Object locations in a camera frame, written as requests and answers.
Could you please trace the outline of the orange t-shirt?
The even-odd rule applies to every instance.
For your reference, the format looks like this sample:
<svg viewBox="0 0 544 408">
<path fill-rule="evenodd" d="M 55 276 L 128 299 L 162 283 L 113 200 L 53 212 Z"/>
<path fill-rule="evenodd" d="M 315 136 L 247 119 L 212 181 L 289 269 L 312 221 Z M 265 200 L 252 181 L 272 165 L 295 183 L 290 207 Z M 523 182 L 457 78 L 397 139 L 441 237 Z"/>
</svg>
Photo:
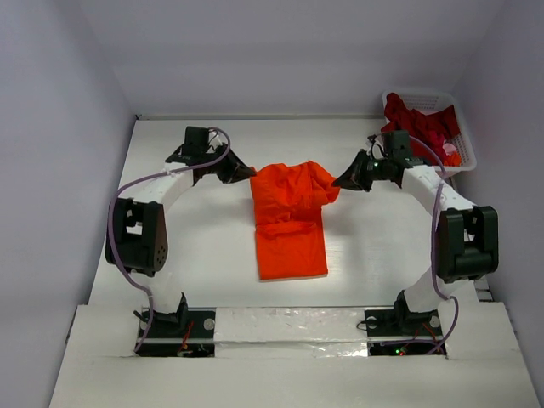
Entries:
<svg viewBox="0 0 544 408">
<path fill-rule="evenodd" d="M 270 164 L 250 178 L 255 244 L 261 281 L 328 274 L 322 207 L 340 189 L 320 164 Z"/>
</svg>

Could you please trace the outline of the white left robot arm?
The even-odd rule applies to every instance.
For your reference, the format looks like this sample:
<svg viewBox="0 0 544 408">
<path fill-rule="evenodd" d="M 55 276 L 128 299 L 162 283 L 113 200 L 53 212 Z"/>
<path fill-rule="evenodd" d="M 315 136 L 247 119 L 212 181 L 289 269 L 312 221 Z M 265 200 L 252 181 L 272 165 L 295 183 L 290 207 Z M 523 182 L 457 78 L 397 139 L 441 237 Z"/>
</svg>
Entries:
<svg viewBox="0 0 544 408">
<path fill-rule="evenodd" d="M 189 324 L 179 281 L 164 271 L 168 210 L 207 175 L 234 184 L 255 174 L 232 150 L 223 129 L 188 126 L 184 142 L 165 159 L 160 172 L 123 185 L 111 199 L 105 258 L 147 299 L 147 309 L 136 314 L 144 325 L 142 338 L 158 333 L 177 337 L 186 333 Z"/>
</svg>

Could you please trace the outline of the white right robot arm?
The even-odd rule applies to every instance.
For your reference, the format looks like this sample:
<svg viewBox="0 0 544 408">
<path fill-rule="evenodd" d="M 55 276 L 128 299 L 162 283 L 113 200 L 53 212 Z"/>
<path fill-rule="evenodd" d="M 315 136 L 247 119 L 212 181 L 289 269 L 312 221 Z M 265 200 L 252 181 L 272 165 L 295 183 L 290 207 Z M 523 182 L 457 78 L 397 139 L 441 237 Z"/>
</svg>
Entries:
<svg viewBox="0 0 544 408">
<path fill-rule="evenodd" d="M 442 161 L 434 165 L 413 151 L 432 149 L 405 130 L 381 133 L 382 147 L 361 149 L 350 166 L 334 180 L 344 190 L 370 191 L 374 182 L 389 181 L 414 197 L 432 217 L 431 265 L 412 286 L 401 291 L 394 306 L 377 317 L 378 330 L 406 335 L 431 320 L 433 312 L 463 281 L 495 272 L 499 264 L 498 213 L 464 198 L 446 181 Z"/>
</svg>

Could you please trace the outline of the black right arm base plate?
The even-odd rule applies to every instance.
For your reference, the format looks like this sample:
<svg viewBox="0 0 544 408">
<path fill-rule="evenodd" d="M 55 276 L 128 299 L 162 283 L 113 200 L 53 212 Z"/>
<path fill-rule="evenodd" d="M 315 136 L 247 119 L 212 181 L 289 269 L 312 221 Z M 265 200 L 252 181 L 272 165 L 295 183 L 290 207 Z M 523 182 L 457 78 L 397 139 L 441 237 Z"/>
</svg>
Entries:
<svg viewBox="0 0 544 408">
<path fill-rule="evenodd" d="M 422 314 L 395 308 L 366 309 L 356 328 L 366 334 L 372 357 L 446 356 L 445 346 L 439 346 L 443 331 L 436 309 Z"/>
</svg>

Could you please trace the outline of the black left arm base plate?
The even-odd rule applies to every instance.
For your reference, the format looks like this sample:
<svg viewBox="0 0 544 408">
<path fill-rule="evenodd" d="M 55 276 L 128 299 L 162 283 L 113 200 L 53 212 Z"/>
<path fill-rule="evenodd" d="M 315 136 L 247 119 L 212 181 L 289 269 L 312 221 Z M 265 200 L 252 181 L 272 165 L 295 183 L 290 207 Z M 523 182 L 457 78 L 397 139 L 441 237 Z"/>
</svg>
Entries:
<svg viewBox="0 0 544 408">
<path fill-rule="evenodd" d="M 155 316 L 136 355 L 211 358 L 215 355 L 215 320 L 216 309 L 189 308 L 180 325 Z"/>
</svg>

